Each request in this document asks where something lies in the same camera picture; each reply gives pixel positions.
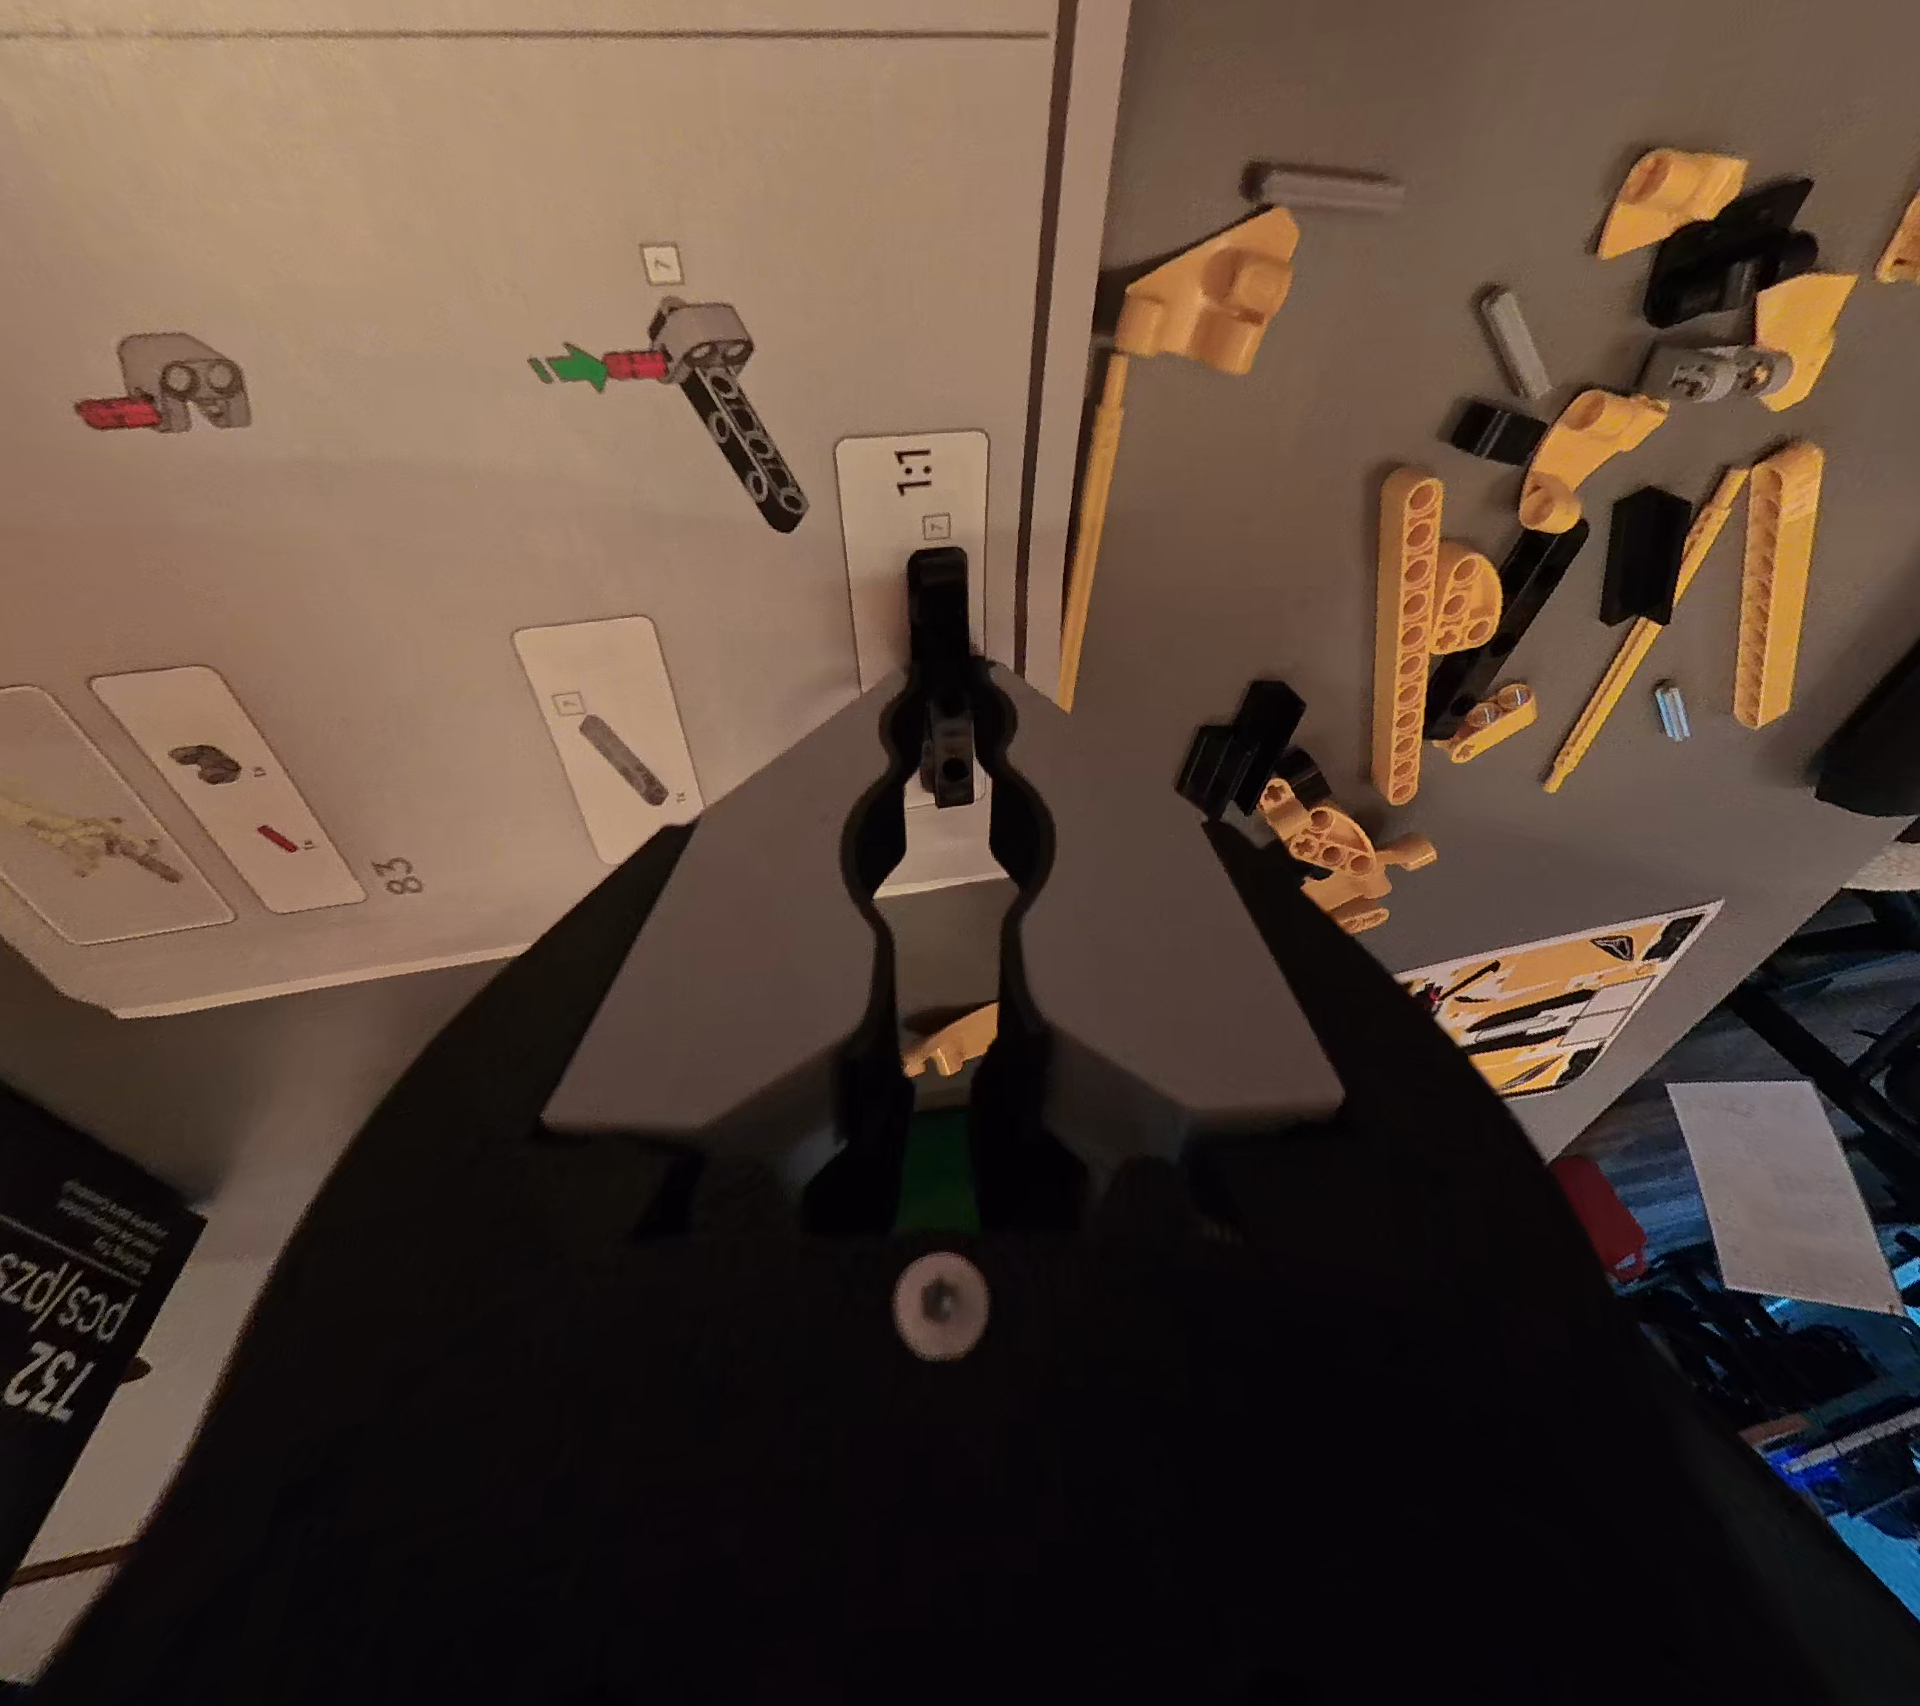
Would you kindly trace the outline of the white paper sheet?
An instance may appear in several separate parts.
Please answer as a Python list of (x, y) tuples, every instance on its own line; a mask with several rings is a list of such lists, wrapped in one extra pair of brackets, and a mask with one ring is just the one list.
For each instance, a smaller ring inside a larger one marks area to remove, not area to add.
[(1668, 1086), (1727, 1288), (1903, 1318), (1861, 1185), (1812, 1085)]

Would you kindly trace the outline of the instruction booklet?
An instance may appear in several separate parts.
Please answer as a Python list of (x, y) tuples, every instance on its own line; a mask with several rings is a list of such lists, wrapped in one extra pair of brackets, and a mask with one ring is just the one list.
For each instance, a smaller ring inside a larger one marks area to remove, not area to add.
[(1132, 0), (4, 0), (4, 939), (509, 959), (905, 658), (1059, 682)]

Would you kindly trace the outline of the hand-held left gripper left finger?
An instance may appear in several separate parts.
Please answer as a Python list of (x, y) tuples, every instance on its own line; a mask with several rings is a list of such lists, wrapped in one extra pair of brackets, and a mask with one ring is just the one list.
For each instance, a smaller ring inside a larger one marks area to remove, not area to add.
[(927, 695), (900, 669), (711, 804), (546, 1103), (562, 1134), (756, 1159), (805, 1222), (888, 1234), (914, 1094), (896, 947)]

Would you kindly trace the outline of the black holed beam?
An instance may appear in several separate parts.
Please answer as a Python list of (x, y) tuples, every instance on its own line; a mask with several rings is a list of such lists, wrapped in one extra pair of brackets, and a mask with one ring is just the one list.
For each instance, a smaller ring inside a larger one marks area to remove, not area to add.
[(956, 545), (906, 563), (909, 648), (925, 701), (922, 784), (941, 810), (977, 799), (969, 554)]

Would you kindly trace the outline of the yellow printed sheet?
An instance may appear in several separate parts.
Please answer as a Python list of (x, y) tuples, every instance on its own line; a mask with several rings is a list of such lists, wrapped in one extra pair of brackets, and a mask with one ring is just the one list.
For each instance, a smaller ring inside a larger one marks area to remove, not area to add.
[(1578, 1083), (1723, 914), (1674, 907), (1398, 974), (1504, 1101)]

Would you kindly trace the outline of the pile of yellow body panels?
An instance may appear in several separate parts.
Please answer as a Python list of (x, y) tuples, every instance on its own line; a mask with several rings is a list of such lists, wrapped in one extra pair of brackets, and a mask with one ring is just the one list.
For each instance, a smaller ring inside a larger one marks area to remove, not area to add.
[[(1590, 539), (1583, 492), (1601, 471), (1644, 446), (1678, 406), (1743, 398), (1781, 415), (1826, 373), (1861, 278), (1820, 265), (1820, 240), (1804, 225), (1812, 179), (1748, 177), (1737, 155), (1673, 147), (1647, 151), (1626, 171), (1594, 255), (1650, 255), (1641, 318), (1653, 344), (1630, 389), (1583, 389), (1546, 418), (1557, 384), (1522, 305), (1502, 286), (1481, 297), (1485, 334), (1519, 406), (1463, 403), (1447, 442), (1519, 471), (1517, 537), (1491, 561), (1447, 539), (1439, 475), (1398, 468), (1380, 485), (1367, 778), (1387, 809), (1415, 804), (1432, 757), (1464, 767), (1536, 722), (1534, 691), (1501, 674)], [(1246, 374), (1293, 288), (1297, 212), (1403, 198), (1380, 179), (1275, 164), (1250, 171), (1246, 195), (1252, 217), (1164, 255), (1121, 294), (1068, 563), (1064, 707), (1079, 687), (1132, 369), (1166, 357)], [(1788, 718), (1824, 467), (1820, 446), (1791, 440), (1723, 471), (1703, 505), (1658, 487), (1613, 503), (1598, 618), (1625, 639), (1555, 751), (1543, 793), (1565, 791), (1598, 745), (1737, 509), (1745, 529), (1731, 715), (1754, 735)]]

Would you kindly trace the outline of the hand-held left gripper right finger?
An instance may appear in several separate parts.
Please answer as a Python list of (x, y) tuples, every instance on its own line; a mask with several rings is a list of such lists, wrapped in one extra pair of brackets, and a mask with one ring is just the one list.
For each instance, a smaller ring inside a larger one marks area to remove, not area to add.
[(1202, 815), (1006, 666), (972, 702), (1017, 886), (970, 1097), (980, 1224), (1066, 1234), (1132, 1162), (1332, 1119), (1337, 1070)]

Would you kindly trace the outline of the toy car set box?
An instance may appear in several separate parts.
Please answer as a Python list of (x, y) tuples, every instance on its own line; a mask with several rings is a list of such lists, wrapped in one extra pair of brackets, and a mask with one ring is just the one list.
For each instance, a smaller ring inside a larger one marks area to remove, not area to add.
[(207, 1222), (3, 1091), (3, 1574), (26, 1563)]

